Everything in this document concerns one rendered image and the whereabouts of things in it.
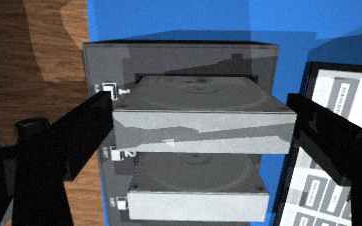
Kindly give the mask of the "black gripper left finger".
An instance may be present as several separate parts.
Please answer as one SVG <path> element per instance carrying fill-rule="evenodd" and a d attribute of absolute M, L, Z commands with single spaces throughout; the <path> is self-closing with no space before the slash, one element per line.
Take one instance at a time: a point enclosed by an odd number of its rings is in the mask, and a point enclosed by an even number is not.
<path fill-rule="evenodd" d="M 99 91 L 51 125 L 44 117 L 13 125 L 17 144 L 0 147 L 0 223 L 13 199 L 11 226 L 74 226 L 64 182 L 113 129 L 112 110 L 111 91 Z"/>

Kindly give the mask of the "grey hard drive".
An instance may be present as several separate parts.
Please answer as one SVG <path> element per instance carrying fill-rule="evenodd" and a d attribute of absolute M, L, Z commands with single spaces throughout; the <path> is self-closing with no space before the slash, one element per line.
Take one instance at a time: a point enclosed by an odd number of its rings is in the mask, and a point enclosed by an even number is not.
<path fill-rule="evenodd" d="M 145 220 L 141 226 L 247 226 L 245 221 Z"/>
<path fill-rule="evenodd" d="M 288 154 L 297 113 L 248 77 L 144 76 L 112 117 L 117 151 Z"/>
<path fill-rule="evenodd" d="M 141 152 L 130 219 L 264 222 L 270 194 L 249 153 Z"/>

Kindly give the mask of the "status display screen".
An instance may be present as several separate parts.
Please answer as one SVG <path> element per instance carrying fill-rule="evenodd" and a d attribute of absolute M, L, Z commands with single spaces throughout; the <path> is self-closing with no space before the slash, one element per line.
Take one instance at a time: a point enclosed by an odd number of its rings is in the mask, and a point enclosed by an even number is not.
<path fill-rule="evenodd" d="M 304 96 L 362 127 L 362 65 L 312 61 Z M 351 226 L 350 188 L 293 141 L 273 226 Z"/>

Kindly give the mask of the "dark grey drive dock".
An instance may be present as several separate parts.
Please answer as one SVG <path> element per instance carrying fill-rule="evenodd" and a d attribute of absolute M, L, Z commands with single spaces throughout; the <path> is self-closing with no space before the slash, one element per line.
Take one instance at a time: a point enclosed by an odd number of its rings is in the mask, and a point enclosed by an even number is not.
<path fill-rule="evenodd" d="M 111 91 L 113 109 L 144 76 L 248 77 L 272 94 L 279 54 L 254 41 L 105 40 L 82 48 L 89 96 Z M 127 190 L 141 152 L 116 151 L 114 127 L 97 150 L 109 226 L 140 226 L 129 218 Z"/>

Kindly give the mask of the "blue flat mat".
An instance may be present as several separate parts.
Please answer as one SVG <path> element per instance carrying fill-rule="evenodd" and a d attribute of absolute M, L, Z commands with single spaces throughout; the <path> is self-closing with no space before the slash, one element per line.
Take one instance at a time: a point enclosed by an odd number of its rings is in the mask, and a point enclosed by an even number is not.
<path fill-rule="evenodd" d="M 362 65 L 362 0 L 87 0 L 89 39 L 258 41 L 279 45 L 273 96 L 304 96 L 312 61 Z M 273 226 L 288 154 L 263 154 Z"/>

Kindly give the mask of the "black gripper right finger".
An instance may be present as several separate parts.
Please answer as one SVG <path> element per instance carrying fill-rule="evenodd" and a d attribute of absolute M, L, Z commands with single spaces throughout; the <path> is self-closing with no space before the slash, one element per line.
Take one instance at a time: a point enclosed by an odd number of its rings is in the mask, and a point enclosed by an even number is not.
<path fill-rule="evenodd" d="M 286 106 L 297 113 L 292 139 L 340 187 L 351 187 L 351 226 L 362 226 L 362 127 L 299 93 L 288 93 Z"/>

